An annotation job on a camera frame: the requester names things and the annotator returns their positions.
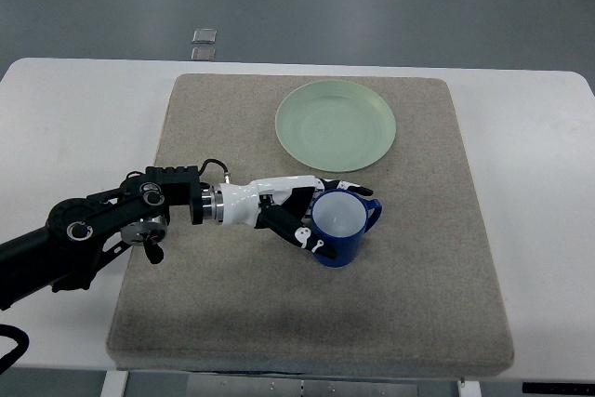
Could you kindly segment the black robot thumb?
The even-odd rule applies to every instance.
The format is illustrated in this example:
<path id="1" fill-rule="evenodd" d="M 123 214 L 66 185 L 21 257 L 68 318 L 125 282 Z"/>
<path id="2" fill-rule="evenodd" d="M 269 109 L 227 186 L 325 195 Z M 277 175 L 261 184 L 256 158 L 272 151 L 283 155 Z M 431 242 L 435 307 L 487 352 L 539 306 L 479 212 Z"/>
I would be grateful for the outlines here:
<path id="1" fill-rule="evenodd" d="M 291 245 L 312 254 L 325 258 L 337 257 L 337 251 L 333 246 L 281 206 L 262 208 L 258 215 L 258 225 L 272 230 Z"/>

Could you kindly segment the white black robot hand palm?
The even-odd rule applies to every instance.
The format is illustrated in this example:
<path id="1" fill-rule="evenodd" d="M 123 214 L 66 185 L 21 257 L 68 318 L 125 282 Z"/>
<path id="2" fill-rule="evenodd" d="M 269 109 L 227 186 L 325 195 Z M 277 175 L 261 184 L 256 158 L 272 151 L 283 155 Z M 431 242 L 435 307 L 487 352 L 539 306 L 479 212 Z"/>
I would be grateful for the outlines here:
<path id="1" fill-rule="evenodd" d="M 282 206 L 303 220 L 315 193 L 321 190 L 322 182 L 313 175 L 256 179 L 246 185 L 220 183 L 222 217 L 218 220 L 223 225 L 243 223 L 256 227 L 265 205 Z"/>

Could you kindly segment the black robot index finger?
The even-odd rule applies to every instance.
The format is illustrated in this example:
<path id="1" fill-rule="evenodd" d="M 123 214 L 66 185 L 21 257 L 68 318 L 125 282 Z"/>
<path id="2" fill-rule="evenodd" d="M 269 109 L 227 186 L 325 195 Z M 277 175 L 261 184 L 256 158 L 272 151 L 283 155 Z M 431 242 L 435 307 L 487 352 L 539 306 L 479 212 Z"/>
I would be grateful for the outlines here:
<path id="1" fill-rule="evenodd" d="M 353 192 L 361 196 L 372 196 L 373 191 L 360 184 L 340 179 L 320 179 L 320 188 L 326 192 L 330 190 L 342 190 Z"/>

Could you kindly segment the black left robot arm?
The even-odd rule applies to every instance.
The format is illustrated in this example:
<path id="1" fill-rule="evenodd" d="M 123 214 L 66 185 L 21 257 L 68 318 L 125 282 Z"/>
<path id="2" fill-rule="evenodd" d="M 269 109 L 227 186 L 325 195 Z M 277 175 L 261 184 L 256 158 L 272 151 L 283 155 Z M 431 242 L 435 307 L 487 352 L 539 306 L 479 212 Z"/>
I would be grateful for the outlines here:
<path id="1" fill-rule="evenodd" d="M 187 206 L 194 225 L 212 219 L 270 230 L 332 267 L 348 263 L 353 238 L 382 213 L 371 190 L 348 181 L 303 175 L 210 185 L 204 171 L 149 166 L 116 189 L 55 205 L 44 226 L 1 245 L 1 308 L 46 286 L 87 290 L 131 246 L 160 263 L 173 206 Z"/>

